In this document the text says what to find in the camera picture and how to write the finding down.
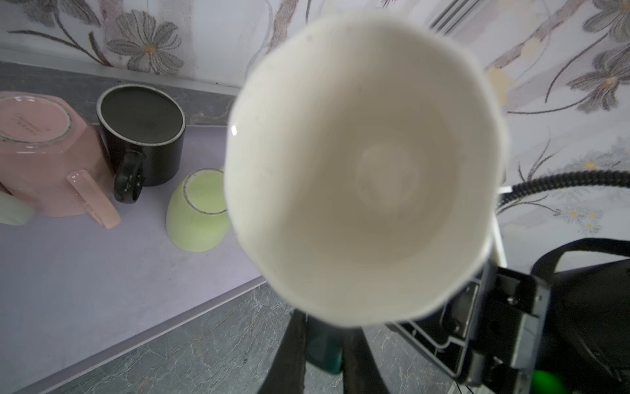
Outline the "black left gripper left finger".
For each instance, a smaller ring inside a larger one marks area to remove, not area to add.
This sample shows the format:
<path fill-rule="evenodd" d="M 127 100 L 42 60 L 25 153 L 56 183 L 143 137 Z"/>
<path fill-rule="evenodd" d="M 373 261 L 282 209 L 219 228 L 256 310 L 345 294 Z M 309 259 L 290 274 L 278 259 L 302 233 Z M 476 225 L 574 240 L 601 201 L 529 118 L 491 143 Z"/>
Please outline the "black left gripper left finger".
<path fill-rule="evenodd" d="M 307 317 L 294 310 L 258 394 L 302 394 L 305 390 Z"/>

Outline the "dark green ceramic mug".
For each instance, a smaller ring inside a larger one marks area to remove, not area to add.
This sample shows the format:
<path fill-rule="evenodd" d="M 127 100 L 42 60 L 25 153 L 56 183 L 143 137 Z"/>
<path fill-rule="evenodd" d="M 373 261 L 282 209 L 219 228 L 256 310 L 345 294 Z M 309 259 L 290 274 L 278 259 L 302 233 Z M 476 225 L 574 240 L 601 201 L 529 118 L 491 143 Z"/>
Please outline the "dark green ceramic mug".
<path fill-rule="evenodd" d="M 231 110 L 225 195 L 244 252 L 327 327 L 423 318 L 482 269 L 509 137 L 480 63 L 376 11 L 272 50 Z"/>

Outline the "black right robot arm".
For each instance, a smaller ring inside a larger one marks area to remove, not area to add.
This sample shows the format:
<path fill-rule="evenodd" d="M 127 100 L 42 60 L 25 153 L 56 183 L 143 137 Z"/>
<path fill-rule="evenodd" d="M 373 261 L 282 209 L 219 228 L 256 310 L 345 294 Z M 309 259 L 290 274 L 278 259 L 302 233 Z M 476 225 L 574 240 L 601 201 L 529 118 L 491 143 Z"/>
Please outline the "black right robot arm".
<path fill-rule="evenodd" d="M 527 274 L 489 261 L 432 315 L 390 327 L 465 387 L 626 393 L 629 244 L 573 241 Z"/>

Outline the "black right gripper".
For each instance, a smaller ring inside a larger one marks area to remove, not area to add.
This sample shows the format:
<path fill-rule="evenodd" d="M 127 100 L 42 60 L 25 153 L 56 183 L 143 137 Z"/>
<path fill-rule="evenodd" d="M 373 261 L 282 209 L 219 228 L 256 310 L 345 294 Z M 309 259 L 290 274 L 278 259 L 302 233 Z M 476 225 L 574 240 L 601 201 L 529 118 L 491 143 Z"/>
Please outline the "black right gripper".
<path fill-rule="evenodd" d="M 537 277 L 487 265 L 431 315 L 388 327 L 461 386 L 528 393 L 550 295 Z"/>

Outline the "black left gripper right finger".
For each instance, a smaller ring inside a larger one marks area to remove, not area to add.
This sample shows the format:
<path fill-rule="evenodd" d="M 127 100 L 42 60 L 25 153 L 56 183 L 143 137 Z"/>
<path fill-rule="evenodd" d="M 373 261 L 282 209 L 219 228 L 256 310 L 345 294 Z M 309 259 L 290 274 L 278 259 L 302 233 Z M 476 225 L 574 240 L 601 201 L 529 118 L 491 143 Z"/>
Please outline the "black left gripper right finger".
<path fill-rule="evenodd" d="M 343 338 L 344 393 L 389 393 L 361 328 L 347 330 Z"/>

